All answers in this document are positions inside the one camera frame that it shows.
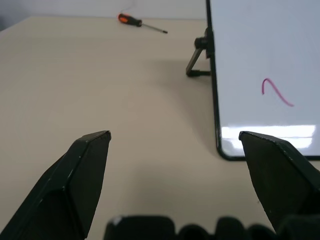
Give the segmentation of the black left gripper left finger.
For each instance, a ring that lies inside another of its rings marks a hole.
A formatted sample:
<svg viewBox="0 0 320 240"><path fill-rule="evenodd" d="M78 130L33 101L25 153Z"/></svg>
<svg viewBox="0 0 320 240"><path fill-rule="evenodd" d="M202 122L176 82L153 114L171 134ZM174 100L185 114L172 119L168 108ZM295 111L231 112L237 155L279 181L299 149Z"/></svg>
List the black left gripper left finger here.
<svg viewBox="0 0 320 240"><path fill-rule="evenodd" d="M85 240L101 196L108 130L75 140L39 178L0 240Z"/></svg>

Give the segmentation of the black folding whiteboard stand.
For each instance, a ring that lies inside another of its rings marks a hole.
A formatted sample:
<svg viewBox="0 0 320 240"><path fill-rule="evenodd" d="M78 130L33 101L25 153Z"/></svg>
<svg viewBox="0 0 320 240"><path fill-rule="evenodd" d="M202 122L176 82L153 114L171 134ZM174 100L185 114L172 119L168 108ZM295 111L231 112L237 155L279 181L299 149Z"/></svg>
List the black folding whiteboard stand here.
<svg viewBox="0 0 320 240"><path fill-rule="evenodd" d="M200 57L202 51L206 52L206 58L209 58L208 54L208 28L205 29L204 31L204 36L202 37L197 37L194 40L194 52L192 57L190 58L190 61L185 69L185 74L189 78L196 78L196 77L201 77L201 76L210 76L211 71L210 70L198 70L198 69L193 69L195 66L196 62L198 61L198 58Z"/></svg>

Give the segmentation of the black-framed whiteboard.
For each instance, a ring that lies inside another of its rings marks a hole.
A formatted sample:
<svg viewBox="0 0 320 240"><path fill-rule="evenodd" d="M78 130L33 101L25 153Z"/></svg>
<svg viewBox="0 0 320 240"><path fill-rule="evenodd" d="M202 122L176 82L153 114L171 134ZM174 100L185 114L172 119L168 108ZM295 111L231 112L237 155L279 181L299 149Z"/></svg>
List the black-framed whiteboard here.
<svg viewBox="0 0 320 240"><path fill-rule="evenodd" d="M208 0L207 24L219 155L250 131L320 160L320 0Z"/></svg>

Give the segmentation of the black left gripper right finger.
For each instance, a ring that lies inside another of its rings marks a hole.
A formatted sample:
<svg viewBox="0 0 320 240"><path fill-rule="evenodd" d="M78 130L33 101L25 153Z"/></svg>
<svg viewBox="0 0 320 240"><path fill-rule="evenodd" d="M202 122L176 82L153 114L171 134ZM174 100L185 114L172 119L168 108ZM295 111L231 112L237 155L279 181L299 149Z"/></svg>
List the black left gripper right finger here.
<svg viewBox="0 0 320 240"><path fill-rule="evenodd" d="M320 171L290 142L241 131L245 161L256 195L278 231L289 217L320 220Z"/></svg>

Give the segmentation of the orange and black screwdriver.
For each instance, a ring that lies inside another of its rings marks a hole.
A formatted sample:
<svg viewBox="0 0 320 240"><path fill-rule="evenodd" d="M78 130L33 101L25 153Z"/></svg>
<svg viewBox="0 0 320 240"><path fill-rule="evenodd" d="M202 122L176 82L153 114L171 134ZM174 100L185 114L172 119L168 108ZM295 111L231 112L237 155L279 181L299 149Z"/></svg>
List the orange and black screwdriver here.
<svg viewBox="0 0 320 240"><path fill-rule="evenodd" d="M168 31L151 26L151 25L148 25L148 24L145 24L145 23L143 23L143 21L141 19L135 18L135 17L128 15L128 14L119 13L117 16L117 19L120 23L125 24L125 25L135 26L137 28L147 27L147 28L155 30L157 32L168 34Z"/></svg>

